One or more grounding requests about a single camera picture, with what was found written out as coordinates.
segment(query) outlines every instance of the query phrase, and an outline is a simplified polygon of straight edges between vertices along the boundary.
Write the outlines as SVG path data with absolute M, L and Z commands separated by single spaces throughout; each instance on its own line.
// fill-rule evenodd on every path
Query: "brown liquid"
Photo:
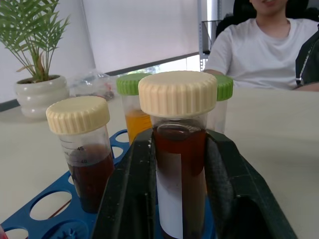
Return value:
M 76 166 L 69 163 L 68 166 L 82 209 L 87 213 L 97 213 L 106 184 L 114 171 L 113 157 L 103 145 L 86 145 L 83 148 L 83 151 L 71 153 L 71 158 L 77 160 Z
M 158 170 L 163 175 L 169 172 L 169 165 L 161 163 L 159 154 L 180 154 L 183 239 L 200 239 L 205 211 L 205 131 L 190 132 L 184 126 L 171 125 L 154 128 L 154 136 Z M 166 239 L 173 238 L 167 232 L 163 232 L 163 236 Z

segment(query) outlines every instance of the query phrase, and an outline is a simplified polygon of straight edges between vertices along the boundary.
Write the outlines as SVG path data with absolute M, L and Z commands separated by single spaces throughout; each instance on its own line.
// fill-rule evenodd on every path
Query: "cream screw cap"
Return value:
M 172 71 L 146 76 L 139 82 L 141 109 L 163 118 L 184 118 L 211 111 L 217 80 L 195 71 Z
M 98 96 L 59 101 L 46 110 L 46 117 L 51 131 L 57 135 L 88 133 L 110 121 L 108 103 Z

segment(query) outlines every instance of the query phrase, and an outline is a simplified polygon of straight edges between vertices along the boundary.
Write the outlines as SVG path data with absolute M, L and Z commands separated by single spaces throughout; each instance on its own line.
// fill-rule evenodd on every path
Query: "green screw cap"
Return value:
M 139 95 L 139 81 L 151 74 L 136 73 L 121 76 L 116 80 L 116 87 L 118 93 L 122 96 L 138 96 Z
M 234 81 L 223 75 L 216 75 L 217 79 L 217 101 L 225 101 L 233 96 Z

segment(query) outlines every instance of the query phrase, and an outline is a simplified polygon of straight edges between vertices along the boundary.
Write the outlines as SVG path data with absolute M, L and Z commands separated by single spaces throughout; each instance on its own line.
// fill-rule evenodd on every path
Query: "orange liquid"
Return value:
M 133 143 L 136 135 L 148 128 L 152 128 L 150 116 L 141 110 L 129 112 L 125 115 L 125 120 L 128 128 L 130 145 Z

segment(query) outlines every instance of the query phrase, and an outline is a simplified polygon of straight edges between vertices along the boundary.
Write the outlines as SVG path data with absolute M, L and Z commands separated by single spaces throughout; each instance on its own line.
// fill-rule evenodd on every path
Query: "black chair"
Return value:
M 286 16 L 288 18 L 306 18 L 319 21 L 319 10 L 317 8 L 308 8 L 309 0 L 288 0 Z M 230 25 L 238 25 L 250 18 L 256 17 L 256 10 L 249 0 L 235 0 L 233 16 L 225 17 L 218 25 L 216 36 Z

